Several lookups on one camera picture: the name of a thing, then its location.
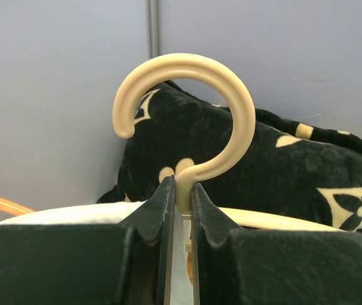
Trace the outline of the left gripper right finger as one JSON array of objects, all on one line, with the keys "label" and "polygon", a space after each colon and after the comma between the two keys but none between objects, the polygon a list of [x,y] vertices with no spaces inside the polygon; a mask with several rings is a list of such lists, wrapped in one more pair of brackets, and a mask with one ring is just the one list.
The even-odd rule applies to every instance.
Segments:
[{"label": "left gripper right finger", "polygon": [[195,304],[362,304],[362,234],[245,229],[191,198]]}]

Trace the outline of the white and pink shirt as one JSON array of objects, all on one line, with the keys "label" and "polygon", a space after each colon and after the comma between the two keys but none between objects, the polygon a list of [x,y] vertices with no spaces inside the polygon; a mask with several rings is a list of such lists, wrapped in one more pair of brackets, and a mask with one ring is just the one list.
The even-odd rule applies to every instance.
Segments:
[{"label": "white and pink shirt", "polygon": [[[142,201],[102,203],[54,208],[27,213],[0,221],[1,225],[52,225],[52,224],[117,224],[143,204]],[[193,304],[193,284],[187,274],[187,254],[185,241],[191,231],[191,222],[184,221],[176,210],[173,233],[173,256],[171,271],[170,303],[176,305]]]}]

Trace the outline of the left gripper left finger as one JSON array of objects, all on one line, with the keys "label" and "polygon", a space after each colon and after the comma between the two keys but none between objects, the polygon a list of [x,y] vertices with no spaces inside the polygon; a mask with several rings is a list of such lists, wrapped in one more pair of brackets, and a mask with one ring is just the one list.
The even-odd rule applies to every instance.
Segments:
[{"label": "left gripper left finger", "polygon": [[0,304],[169,304],[175,179],[118,224],[0,226]]}]

